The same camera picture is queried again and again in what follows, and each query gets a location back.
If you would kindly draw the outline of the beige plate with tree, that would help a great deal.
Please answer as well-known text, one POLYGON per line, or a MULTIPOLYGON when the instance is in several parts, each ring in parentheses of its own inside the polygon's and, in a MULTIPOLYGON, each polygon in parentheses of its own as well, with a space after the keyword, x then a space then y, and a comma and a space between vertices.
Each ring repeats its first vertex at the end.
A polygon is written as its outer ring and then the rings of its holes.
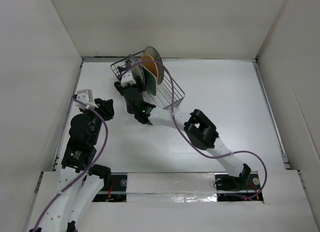
POLYGON ((163 62, 162 58, 159 54, 159 52, 152 46, 148 46, 145 48, 143 55, 151 55, 156 62, 157 68, 158 68, 158 78, 157 78, 157 84, 161 84, 164 79, 164 68, 163 68, 163 62))

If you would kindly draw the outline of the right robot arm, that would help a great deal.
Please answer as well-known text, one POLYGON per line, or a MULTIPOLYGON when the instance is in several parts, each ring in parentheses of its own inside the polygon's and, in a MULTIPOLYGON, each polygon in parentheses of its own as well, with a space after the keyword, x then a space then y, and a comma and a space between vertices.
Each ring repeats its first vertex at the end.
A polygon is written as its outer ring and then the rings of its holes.
POLYGON ((147 103, 137 85, 122 86, 114 83, 115 88, 124 97, 127 112, 141 124, 175 128, 187 136, 191 146, 199 151, 208 152, 226 170, 231 183, 243 188, 249 183, 250 167, 240 161, 219 137, 216 126, 199 109, 191 113, 173 113, 147 103))

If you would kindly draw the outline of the light green rectangular plate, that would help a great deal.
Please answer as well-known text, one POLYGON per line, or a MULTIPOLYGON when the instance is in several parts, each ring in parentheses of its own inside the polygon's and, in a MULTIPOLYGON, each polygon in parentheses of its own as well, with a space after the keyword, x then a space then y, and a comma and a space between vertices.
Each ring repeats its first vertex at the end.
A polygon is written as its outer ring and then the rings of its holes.
POLYGON ((157 78, 148 69, 144 71, 145 89, 153 96, 157 94, 157 78))

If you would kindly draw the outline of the woven bamboo round plate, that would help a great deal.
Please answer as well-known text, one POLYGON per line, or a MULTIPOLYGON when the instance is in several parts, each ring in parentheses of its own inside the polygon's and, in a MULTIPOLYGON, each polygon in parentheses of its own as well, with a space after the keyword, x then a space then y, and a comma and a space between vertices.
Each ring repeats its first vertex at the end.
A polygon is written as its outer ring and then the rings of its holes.
POLYGON ((151 55, 148 55, 148 54, 143 55, 141 58, 141 61, 142 61, 141 64, 146 69, 148 69, 153 75, 155 75, 156 78, 159 77, 159 71, 158 71, 157 64, 151 55))

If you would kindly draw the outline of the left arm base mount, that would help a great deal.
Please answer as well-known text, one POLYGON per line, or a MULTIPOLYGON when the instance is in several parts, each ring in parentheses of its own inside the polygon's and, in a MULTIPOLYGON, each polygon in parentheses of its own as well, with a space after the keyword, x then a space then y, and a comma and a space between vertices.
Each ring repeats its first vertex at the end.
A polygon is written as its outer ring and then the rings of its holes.
POLYGON ((127 184, 127 173, 112 173, 109 185, 97 193, 93 202, 126 202, 127 184))

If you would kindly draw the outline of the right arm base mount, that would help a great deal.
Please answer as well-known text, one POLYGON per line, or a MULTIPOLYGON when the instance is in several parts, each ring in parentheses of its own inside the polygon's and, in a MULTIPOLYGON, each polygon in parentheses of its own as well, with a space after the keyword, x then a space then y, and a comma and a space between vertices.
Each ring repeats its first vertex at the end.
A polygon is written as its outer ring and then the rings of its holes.
POLYGON ((216 174, 213 187, 216 189, 218 202, 264 200, 257 173, 251 173, 247 181, 228 174, 216 174))

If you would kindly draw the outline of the blue floral white plate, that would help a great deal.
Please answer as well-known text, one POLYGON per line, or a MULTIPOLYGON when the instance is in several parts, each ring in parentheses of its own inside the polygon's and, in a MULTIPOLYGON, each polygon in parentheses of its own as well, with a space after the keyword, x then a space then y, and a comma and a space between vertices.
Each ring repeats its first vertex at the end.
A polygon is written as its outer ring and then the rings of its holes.
MULTIPOLYGON (((137 58, 134 55, 129 54, 125 59, 125 68, 128 69, 137 63, 138 63, 137 58)), ((131 72, 133 75, 138 76, 140 74, 139 65, 135 65, 134 67, 132 67, 131 72)))

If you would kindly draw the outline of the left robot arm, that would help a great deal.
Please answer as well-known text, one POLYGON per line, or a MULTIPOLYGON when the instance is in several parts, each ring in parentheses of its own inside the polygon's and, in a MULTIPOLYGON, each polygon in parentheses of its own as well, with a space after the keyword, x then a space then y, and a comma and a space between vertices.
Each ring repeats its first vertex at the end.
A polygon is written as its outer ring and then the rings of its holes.
POLYGON ((97 164, 102 151, 95 145, 101 128, 114 117, 114 102, 91 101, 84 93, 72 99, 80 113, 70 121, 57 191, 31 231, 76 231, 97 193, 113 185, 111 169, 97 164))

